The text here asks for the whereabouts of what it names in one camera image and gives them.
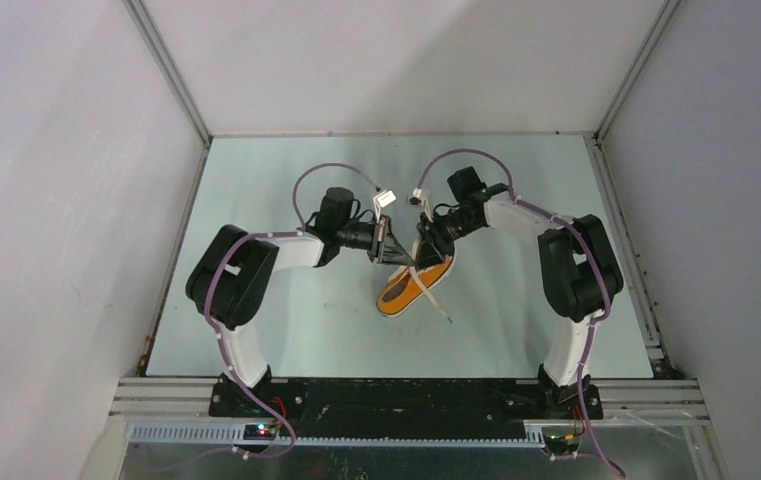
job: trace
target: table surface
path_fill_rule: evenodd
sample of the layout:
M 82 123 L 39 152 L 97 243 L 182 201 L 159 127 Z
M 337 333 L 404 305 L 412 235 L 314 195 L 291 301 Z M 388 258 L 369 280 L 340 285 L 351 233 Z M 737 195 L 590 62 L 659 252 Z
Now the table surface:
M 456 135 L 218 138 L 212 144 L 174 271 L 147 368 L 148 375 L 218 375 L 224 369 L 212 330 L 184 287 L 218 229 L 294 229 L 294 181 L 322 162 L 355 165 L 399 200 L 384 213 L 407 247 L 418 209 L 404 198 L 436 155 L 475 148 L 502 159 L 515 190 L 559 213 L 606 220 L 601 194 L 580 135 Z M 454 203 L 447 177 L 472 165 L 484 182 L 505 182 L 489 160 L 459 154 L 431 170 L 433 204 Z M 372 189 L 345 169 L 312 173 L 300 187 L 304 217 L 331 186 L 354 191 L 370 206 Z M 433 289 L 453 323 L 424 298 L 388 319 L 375 297 L 394 271 L 343 249 L 328 266 L 272 276 L 256 322 L 263 355 L 277 376 L 534 377 L 558 322 L 542 291 L 535 246 L 491 229 L 460 240 L 453 272 Z M 628 289 L 599 328 L 591 356 L 595 377 L 652 376 Z

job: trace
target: metal frame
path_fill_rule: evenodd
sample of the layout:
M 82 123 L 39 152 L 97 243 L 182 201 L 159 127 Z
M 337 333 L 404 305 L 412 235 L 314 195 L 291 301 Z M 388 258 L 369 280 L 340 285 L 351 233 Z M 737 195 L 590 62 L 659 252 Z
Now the metal frame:
M 157 65 L 163 72 L 169 87 L 174 92 L 178 103 L 204 145 L 201 164 L 196 174 L 195 186 L 187 202 L 182 226 L 175 242 L 171 266 L 163 283 L 163 293 L 165 293 L 167 292 L 167 287 L 176 264 L 176 257 L 182 245 L 188 218 L 200 184 L 200 175 L 202 174 L 213 137 L 176 63 L 171 57 L 168 47 L 159 34 L 159 30 L 145 6 L 145 1 L 124 0 L 124 3 L 139 28 L 145 43 L 153 54 Z M 627 220 L 613 182 L 613 176 L 601 148 L 601 142 L 606 139 L 615 119 L 629 98 L 637 79 L 648 64 L 651 55 L 657 48 L 681 3 L 681 0 L 665 1 L 597 129 L 594 132 L 572 132 L 583 134 L 586 140 L 590 162 L 604 199 L 610 226 L 613 229 L 612 233 L 619 260 L 625 270 L 626 283 L 633 287 L 630 296 L 633 299 L 634 307 L 639 312 L 640 328 L 644 336 L 648 357 L 654 366 L 655 375 L 658 377 L 651 380 L 596 379 L 594 383 L 600 389 L 601 401 L 604 407 L 604 419 L 593 421 L 593 423 L 597 427 L 645 425 L 650 428 L 662 428 L 680 426 L 683 438 L 690 447 L 690 455 L 698 478 L 708 480 L 726 479 L 729 478 L 729 474 L 722 460 L 718 441 L 710 423 L 710 417 L 704 405 L 698 383 L 694 380 L 660 379 L 665 378 L 667 374 L 671 373 L 670 370 L 667 370 L 669 364 L 664 350 L 664 334 L 659 328 L 654 313 L 654 304 L 649 297 L 645 283 L 645 273 L 637 260 L 639 254 L 632 243 Z M 519 134 L 524 132 L 480 133 Z M 162 303 L 157 309 L 152 333 L 155 333 L 158 325 L 158 318 L 164 306 L 164 298 L 165 295 L 163 295 Z M 146 352 L 142 356 L 140 365 L 143 365 L 142 361 L 146 362 L 151 345 L 152 342 L 148 342 L 146 345 Z M 267 420 L 209 417 L 209 401 L 215 381 L 214 377 L 121 378 L 110 408 L 110 422 L 108 422 L 107 428 L 111 425 L 112 428 L 117 430 L 118 423 L 124 423 L 126 433 L 123 440 L 123 450 L 126 450 L 126 444 L 129 441 L 220 442 L 231 444 L 237 438 L 234 433 L 236 425 Z M 535 383 L 535 380 L 520 379 L 518 382 Z M 454 446 L 537 446 L 537 442 L 541 441 L 541 430 L 543 428 L 568 426 L 569 423 L 564 420 L 525 421 L 525 427 L 532 432 L 532 438 L 519 439 L 517 442 L 509 443 L 454 442 Z M 117 442 L 118 438 L 112 436 L 105 441 Z M 418 445 L 446 446 L 442 442 L 442 440 L 425 441 L 419 442 Z M 299 439 L 299 443 L 306 445 L 378 446 L 376 442 L 355 439 L 302 438 Z

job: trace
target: sneaker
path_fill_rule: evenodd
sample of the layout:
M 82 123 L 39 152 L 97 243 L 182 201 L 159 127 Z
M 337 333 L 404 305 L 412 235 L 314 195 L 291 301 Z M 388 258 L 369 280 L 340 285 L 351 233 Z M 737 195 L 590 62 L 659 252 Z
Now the sneaker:
M 450 316 L 430 293 L 430 289 L 439 284 L 451 272 L 455 256 L 445 257 L 445 261 L 427 267 L 423 270 L 416 271 L 415 267 L 399 268 L 390 278 L 389 283 L 380 292 L 377 297 L 377 310 L 383 316 L 397 317 L 404 313 L 418 297 L 426 295 L 430 303 L 439 311 L 448 321 Z

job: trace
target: gray wall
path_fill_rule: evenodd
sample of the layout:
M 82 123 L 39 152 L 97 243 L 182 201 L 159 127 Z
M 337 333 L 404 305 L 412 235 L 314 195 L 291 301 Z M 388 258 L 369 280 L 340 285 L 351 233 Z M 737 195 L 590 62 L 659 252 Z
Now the gray wall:
M 606 139 L 669 351 L 761 478 L 761 2 L 684 2 Z
M 0 478 L 77 477 L 200 154 L 120 0 L 0 1 Z

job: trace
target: shoe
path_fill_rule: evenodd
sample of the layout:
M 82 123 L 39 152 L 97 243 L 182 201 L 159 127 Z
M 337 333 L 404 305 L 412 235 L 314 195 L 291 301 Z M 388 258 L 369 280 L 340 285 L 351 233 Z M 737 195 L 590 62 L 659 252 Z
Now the shoe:
M 451 267 L 454 265 L 455 257 L 448 255 L 445 257 L 444 262 L 418 272 L 416 272 L 415 267 L 399 268 L 389 278 L 389 283 L 386 284 L 383 291 L 377 297 L 377 310 L 383 316 L 397 317 L 418 300 L 418 297 L 424 294 L 439 313 L 447 318 L 448 321 L 451 321 L 450 316 L 442 309 L 436 298 L 433 297 L 433 294 L 430 293 L 430 289 L 448 276 L 451 272 Z

